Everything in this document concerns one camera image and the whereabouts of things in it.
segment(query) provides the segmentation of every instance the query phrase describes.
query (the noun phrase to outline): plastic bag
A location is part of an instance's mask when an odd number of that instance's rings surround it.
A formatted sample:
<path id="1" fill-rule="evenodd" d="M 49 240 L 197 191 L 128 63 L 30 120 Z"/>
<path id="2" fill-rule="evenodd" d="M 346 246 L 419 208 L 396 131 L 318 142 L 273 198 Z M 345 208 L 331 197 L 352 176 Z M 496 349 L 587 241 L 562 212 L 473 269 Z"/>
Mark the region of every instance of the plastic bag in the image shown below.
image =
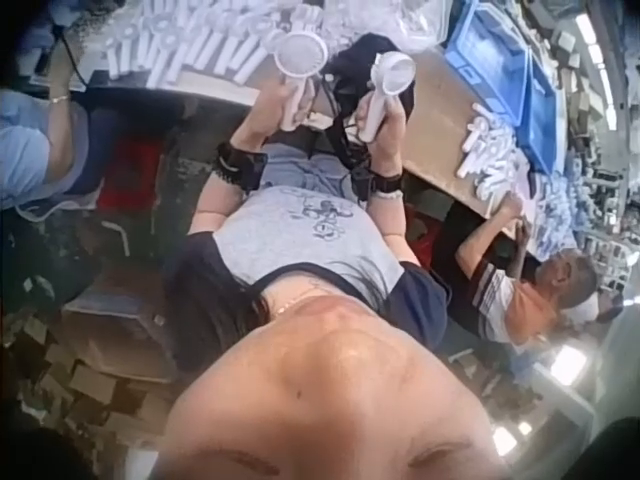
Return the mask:
<path id="1" fill-rule="evenodd" d="M 416 54 L 447 38 L 451 1 L 327 0 L 325 22 L 344 38 L 377 33 L 401 51 Z"/>

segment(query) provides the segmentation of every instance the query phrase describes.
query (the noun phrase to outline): ceiling light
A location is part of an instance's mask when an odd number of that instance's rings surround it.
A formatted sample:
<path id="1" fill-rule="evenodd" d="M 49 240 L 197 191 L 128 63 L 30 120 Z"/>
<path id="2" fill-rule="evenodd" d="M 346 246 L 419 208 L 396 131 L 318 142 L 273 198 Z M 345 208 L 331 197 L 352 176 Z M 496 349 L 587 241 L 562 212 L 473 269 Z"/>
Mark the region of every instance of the ceiling light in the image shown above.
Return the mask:
<path id="1" fill-rule="evenodd" d="M 518 441 L 509 433 L 509 430 L 504 427 L 498 427 L 496 431 L 493 432 L 493 443 L 496 446 L 498 455 L 501 457 L 504 457 L 518 445 Z"/>
<path id="2" fill-rule="evenodd" d="M 614 131 L 618 129 L 618 115 L 613 105 L 607 107 L 607 123 L 609 124 L 609 130 Z"/>
<path id="3" fill-rule="evenodd" d="M 633 267 L 640 260 L 640 251 L 635 251 L 627 257 L 627 266 Z"/>
<path id="4" fill-rule="evenodd" d="M 527 422 L 521 422 L 520 425 L 518 425 L 518 430 L 520 430 L 520 433 L 526 437 L 533 431 L 533 427 Z"/>
<path id="5" fill-rule="evenodd" d="M 551 365 L 551 375 L 562 385 L 573 384 L 587 363 L 587 356 L 580 350 L 565 345 Z"/>
<path id="6" fill-rule="evenodd" d="M 613 94 L 611 93 L 611 83 L 609 82 L 609 74 L 606 70 L 600 70 L 600 78 L 604 87 L 604 96 L 607 98 L 607 105 L 613 103 Z"/>
<path id="7" fill-rule="evenodd" d="M 593 29 L 593 25 L 591 24 L 591 19 L 589 15 L 583 13 L 576 17 L 576 23 L 578 24 L 578 28 L 580 29 L 580 33 L 582 34 L 582 38 L 587 43 L 587 45 L 592 45 L 596 43 L 596 32 Z"/>
<path id="8" fill-rule="evenodd" d="M 593 60 L 593 63 L 595 64 L 604 62 L 604 57 L 602 56 L 602 49 L 600 48 L 600 45 L 598 45 L 597 43 L 593 45 L 589 45 L 589 55 L 591 55 L 591 60 Z"/>

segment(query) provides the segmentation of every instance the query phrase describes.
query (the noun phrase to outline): black wristband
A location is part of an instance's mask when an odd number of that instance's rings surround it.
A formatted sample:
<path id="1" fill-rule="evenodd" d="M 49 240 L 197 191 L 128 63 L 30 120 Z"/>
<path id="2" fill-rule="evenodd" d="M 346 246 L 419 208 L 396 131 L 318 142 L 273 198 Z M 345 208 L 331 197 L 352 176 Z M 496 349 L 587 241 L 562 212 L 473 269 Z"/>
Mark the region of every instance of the black wristband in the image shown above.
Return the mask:
<path id="1" fill-rule="evenodd" d="M 404 171 L 399 175 L 393 177 L 383 177 L 376 172 L 371 172 L 373 178 L 371 181 L 372 191 L 380 193 L 393 193 L 402 190 L 402 178 L 404 177 Z"/>
<path id="2" fill-rule="evenodd" d="M 260 188 L 267 159 L 268 156 L 264 153 L 245 152 L 224 142 L 218 146 L 213 171 L 225 182 L 248 193 Z"/>

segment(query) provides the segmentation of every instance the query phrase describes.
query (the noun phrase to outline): gold bracelet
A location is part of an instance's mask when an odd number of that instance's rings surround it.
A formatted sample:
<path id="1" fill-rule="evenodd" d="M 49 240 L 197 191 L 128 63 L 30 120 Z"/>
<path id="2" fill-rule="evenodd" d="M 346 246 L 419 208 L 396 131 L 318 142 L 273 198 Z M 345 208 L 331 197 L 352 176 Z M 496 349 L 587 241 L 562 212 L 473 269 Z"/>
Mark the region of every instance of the gold bracelet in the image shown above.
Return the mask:
<path id="1" fill-rule="evenodd" d="M 69 94 L 60 95 L 59 97 L 50 98 L 49 102 L 51 102 L 52 105 L 55 105 L 56 103 L 64 102 L 65 100 L 69 100 L 70 98 L 71 98 L 71 95 Z"/>

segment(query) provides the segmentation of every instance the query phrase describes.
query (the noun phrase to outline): navy sleeve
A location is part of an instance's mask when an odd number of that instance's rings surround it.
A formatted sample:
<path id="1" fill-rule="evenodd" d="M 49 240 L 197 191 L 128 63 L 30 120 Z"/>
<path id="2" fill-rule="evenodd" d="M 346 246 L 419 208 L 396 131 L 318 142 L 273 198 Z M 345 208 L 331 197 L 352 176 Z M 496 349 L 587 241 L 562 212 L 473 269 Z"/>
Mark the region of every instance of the navy sleeve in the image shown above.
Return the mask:
<path id="1" fill-rule="evenodd" d="M 449 288 L 432 273 L 403 262 L 404 274 L 387 298 L 396 325 L 427 349 L 435 349 L 447 329 Z"/>

